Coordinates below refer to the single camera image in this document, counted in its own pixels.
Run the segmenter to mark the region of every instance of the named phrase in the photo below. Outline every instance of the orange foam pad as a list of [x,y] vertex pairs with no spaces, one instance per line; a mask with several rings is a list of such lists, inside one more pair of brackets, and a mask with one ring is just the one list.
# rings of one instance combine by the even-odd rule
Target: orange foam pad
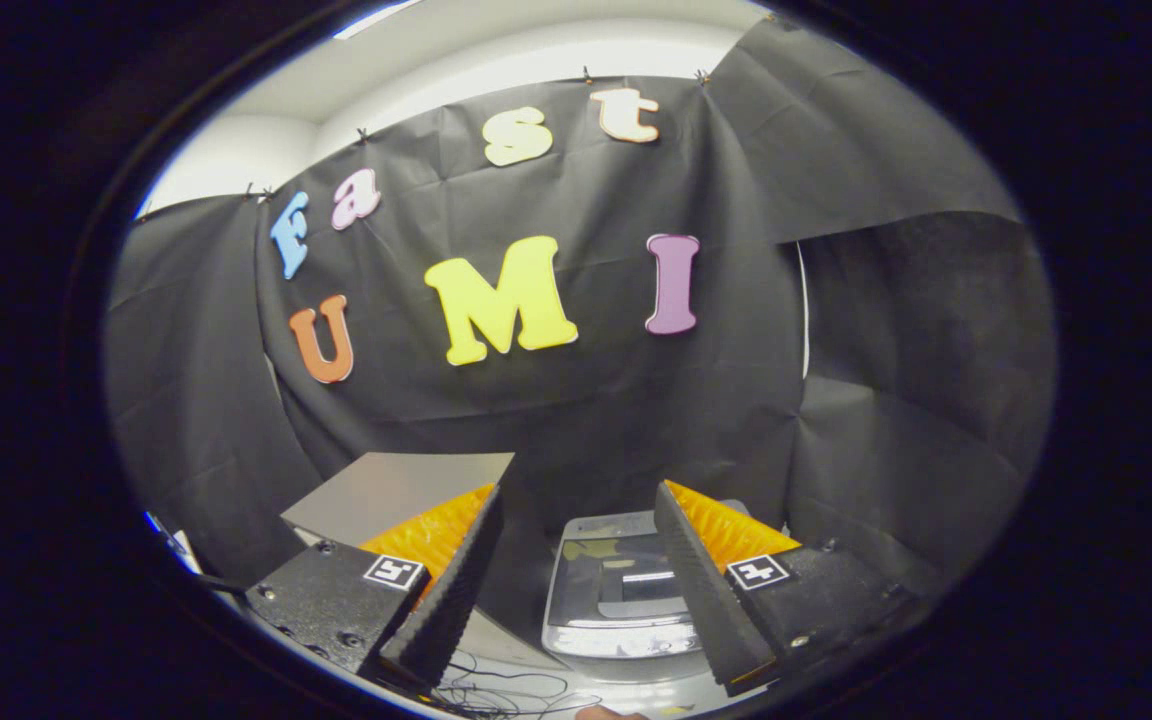
[[803,546],[803,543],[750,518],[743,511],[733,510],[712,497],[702,495],[675,482],[666,480],[664,484],[679,501],[691,528],[705,544],[710,559],[718,564],[719,573],[726,573],[730,562]]
[[420,598],[424,598],[440,575],[447,570],[452,556],[456,555],[468,529],[473,524],[488,493],[492,492],[493,484],[485,484],[433,509],[422,511],[415,518],[385,530],[384,533],[358,547],[425,564],[430,578],[425,592],[420,593]]

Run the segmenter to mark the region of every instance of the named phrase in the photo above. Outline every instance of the yellow letter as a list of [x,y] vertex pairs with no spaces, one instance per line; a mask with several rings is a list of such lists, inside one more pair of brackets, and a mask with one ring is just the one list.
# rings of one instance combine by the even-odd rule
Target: yellow letter
[[483,123],[483,138],[488,142],[484,154],[493,165],[513,165],[540,158],[554,143],[540,123],[545,114],[536,108],[507,109]]
[[444,302],[452,340],[448,363],[465,365],[488,356],[488,348],[476,340],[470,323],[499,353],[509,351],[516,314],[522,316],[518,344],[526,350],[576,340],[576,325],[563,314],[554,283],[554,252],[558,242],[543,234],[513,243],[503,251],[500,282],[494,288],[463,258],[426,270],[425,285],[433,287]]
[[617,88],[594,92],[590,100],[602,103],[598,113],[598,124],[607,135],[616,141],[652,142],[660,137],[660,131],[652,126],[639,124],[639,109],[655,113],[660,104],[645,99],[634,88]]

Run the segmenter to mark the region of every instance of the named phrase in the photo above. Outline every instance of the pink letter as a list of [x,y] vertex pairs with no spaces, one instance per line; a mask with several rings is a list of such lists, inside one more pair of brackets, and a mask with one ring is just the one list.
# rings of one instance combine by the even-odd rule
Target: pink letter
[[647,238],[647,251],[657,256],[657,309],[647,319],[647,332],[690,331],[696,325],[689,306],[691,259],[700,251],[700,242],[690,234],[654,234]]
[[376,170],[364,168],[340,183],[335,194],[338,205],[332,211],[332,227],[342,232],[358,218],[366,218],[380,202],[376,191]]

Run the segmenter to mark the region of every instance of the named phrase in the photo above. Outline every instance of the foam letter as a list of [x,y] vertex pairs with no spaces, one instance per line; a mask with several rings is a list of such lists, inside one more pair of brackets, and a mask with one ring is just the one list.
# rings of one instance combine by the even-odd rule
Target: foam letter
[[328,319],[332,331],[332,342],[338,348],[338,356],[328,363],[323,357],[319,338],[314,335],[314,310],[306,306],[288,320],[291,332],[296,334],[296,346],[301,348],[301,358],[305,361],[305,370],[319,382],[340,382],[353,372],[353,346],[349,344],[349,328],[344,324],[346,301],[343,295],[333,295],[319,305],[324,318]]
[[660,137],[660,131],[652,126],[639,124],[639,109],[655,113],[660,104],[645,100],[634,88],[617,90],[600,90],[589,97],[590,100],[602,103],[598,113],[598,126],[616,141],[652,142]]
[[654,234],[647,251],[657,256],[657,309],[646,323],[652,334],[673,334],[696,327],[691,314],[691,259],[700,242],[690,234]]
[[488,142],[484,154],[493,165],[513,165],[544,156],[554,136],[540,123],[545,114],[536,108],[507,109],[483,123],[483,138]]
[[342,232],[358,218],[366,218],[380,202],[376,191],[376,170],[364,168],[340,183],[335,194],[338,205],[332,211],[332,227]]
[[300,268],[305,256],[310,253],[308,247],[303,247],[297,240],[303,240],[306,233],[305,213],[301,210],[310,204],[310,196],[305,191],[296,192],[288,202],[283,214],[274,220],[274,227],[270,229],[270,236],[278,243],[278,252],[283,256],[283,278],[291,279]]
[[563,314],[554,283],[554,252],[558,242],[548,236],[525,237],[503,252],[497,287],[463,258],[444,260],[425,272],[425,285],[444,302],[452,365],[477,363],[488,348],[477,341],[470,323],[477,325],[499,353],[513,342],[513,319],[522,318],[518,344],[526,350],[566,344],[576,340],[576,325]]

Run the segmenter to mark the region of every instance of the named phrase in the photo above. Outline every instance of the blue letter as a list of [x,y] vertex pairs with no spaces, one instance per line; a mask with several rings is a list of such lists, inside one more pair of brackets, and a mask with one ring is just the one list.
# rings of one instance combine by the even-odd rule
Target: blue letter
[[308,232],[305,213],[301,213],[301,210],[305,209],[308,204],[310,204],[310,196],[303,190],[296,192],[296,196],[291,197],[291,202],[288,202],[283,214],[274,220],[273,229],[270,229],[270,236],[278,243],[279,255],[283,256],[285,279],[291,279],[301,263],[305,260],[305,256],[310,253],[308,247],[296,242],[303,240]]

